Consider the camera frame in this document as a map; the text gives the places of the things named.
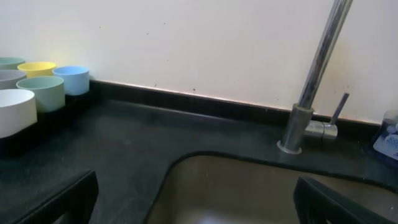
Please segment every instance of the bowl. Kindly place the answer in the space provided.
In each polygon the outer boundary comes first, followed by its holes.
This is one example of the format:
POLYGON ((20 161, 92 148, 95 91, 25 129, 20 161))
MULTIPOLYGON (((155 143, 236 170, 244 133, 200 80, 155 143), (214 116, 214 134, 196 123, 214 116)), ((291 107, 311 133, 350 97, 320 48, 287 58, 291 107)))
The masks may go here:
POLYGON ((18 70, 0 70, 0 90, 17 88, 17 82, 26 78, 26 72, 18 70))
POLYGON ((26 72, 28 78, 52 76, 52 70, 57 65, 52 62, 29 62, 18 65, 18 69, 26 72))
POLYGON ((55 77, 61 77, 64 81, 65 94, 82 95, 90 89, 90 70, 82 66, 64 66, 52 71, 55 77))
POLYGON ((14 58, 14 57, 0 57, 0 70, 4 69, 18 69, 18 65, 25 63, 25 60, 22 58, 14 58))
POLYGON ((0 90, 0 138, 37 122, 35 94, 29 90, 0 90))
POLYGON ((65 106, 63 79, 60 77, 26 78, 17 82, 17 87, 35 93, 37 112, 53 112, 65 106))

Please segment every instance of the chrome faucet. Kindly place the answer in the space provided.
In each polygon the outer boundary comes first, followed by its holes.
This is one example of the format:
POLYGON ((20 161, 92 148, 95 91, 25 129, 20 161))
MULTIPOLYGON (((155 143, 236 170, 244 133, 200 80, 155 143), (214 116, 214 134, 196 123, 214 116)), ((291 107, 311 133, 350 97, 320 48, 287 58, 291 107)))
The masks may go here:
POLYGON ((284 152, 300 154, 302 151, 300 145, 304 134, 332 139, 337 136, 338 130, 335 122, 349 94, 344 94, 329 123, 311 121, 314 112, 311 106, 352 2, 353 0, 335 0, 333 3, 300 100, 293 104, 286 132, 282 140, 277 143, 284 152))

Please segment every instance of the green cup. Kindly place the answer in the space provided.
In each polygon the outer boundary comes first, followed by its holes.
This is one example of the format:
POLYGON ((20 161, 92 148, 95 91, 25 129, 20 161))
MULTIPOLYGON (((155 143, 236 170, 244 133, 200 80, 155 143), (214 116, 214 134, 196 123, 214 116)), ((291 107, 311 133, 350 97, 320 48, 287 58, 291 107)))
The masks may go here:
POLYGON ((0 57, 0 70, 18 69, 18 65, 25 63, 22 58, 0 57))
POLYGON ((37 112, 53 112, 65 106, 63 79, 60 77, 27 78, 18 81, 17 87, 35 93, 37 112))

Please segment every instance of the dark stone surface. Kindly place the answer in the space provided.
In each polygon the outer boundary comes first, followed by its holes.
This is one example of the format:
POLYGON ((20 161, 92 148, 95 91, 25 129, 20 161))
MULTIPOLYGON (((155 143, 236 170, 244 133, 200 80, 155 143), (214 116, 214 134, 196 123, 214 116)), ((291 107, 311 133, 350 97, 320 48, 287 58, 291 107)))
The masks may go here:
POLYGON ((284 128, 105 101, 49 141, 0 161, 0 211, 91 169, 99 197, 91 223, 142 223, 167 169, 191 152, 216 151, 398 189, 398 172, 367 155, 365 142, 305 144, 280 151, 284 128))

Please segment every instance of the faucet spout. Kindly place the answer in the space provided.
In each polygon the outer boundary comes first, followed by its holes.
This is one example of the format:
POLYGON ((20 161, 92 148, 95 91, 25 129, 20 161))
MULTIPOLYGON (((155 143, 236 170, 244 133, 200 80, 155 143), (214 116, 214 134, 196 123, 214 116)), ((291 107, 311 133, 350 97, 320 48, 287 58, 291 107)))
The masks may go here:
POLYGON ((315 94, 352 2, 353 0, 335 0, 333 3, 301 97, 298 103, 293 105, 286 132, 282 140, 277 144, 285 152, 291 154, 299 154, 301 152, 300 144, 305 128, 310 123, 313 114, 311 106, 315 94))

